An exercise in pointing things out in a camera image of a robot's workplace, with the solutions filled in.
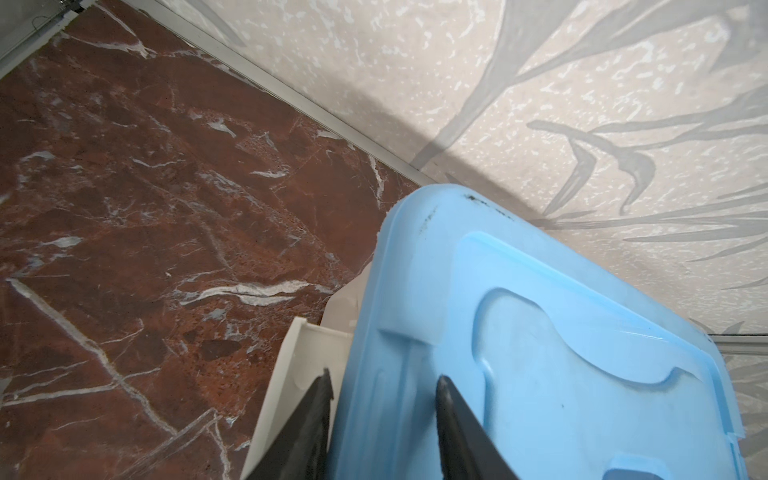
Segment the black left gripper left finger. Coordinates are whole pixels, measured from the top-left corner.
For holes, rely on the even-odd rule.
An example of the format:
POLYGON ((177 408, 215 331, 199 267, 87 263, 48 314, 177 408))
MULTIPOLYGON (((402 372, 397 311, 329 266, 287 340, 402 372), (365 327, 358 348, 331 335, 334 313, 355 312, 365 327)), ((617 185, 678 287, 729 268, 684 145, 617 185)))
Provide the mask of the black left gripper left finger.
POLYGON ((246 479, 325 479, 332 400, 325 368, 246 479))

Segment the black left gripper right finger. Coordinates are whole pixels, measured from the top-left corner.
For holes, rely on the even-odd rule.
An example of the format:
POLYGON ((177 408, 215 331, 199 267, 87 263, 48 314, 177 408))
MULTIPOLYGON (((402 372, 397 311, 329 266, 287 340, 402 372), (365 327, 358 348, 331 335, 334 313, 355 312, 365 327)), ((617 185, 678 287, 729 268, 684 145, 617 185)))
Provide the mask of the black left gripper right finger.
POLYGON ((447 480, 518 480, 460 394, 441 375, 436 386, 441 471, 447 480))

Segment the white plastic storage bin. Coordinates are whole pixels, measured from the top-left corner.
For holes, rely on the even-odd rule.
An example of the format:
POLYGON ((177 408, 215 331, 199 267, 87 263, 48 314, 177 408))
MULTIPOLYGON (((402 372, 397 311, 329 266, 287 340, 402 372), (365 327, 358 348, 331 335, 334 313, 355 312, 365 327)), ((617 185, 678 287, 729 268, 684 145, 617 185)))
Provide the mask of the white plastic storage bin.
POLYGON ((293 319, 284 338, 240 477, 245 479, 274 443, 310 385, 324 370, 330 373, 333 395, 340 394, 356 324, 371 266, 334 293, 315 325, 293 319))

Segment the blue plastic bin lid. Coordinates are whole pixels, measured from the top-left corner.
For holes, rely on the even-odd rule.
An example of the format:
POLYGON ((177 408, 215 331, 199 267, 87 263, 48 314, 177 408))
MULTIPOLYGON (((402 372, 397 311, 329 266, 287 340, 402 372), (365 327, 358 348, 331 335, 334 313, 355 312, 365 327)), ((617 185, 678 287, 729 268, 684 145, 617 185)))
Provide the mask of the blue plastic bin lid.
POLYGON ((341 386, 333 479, 438 479, 449 377, 522 479, 744 479, 710 338, 480 194, 420 188, 378 234, 341 386))

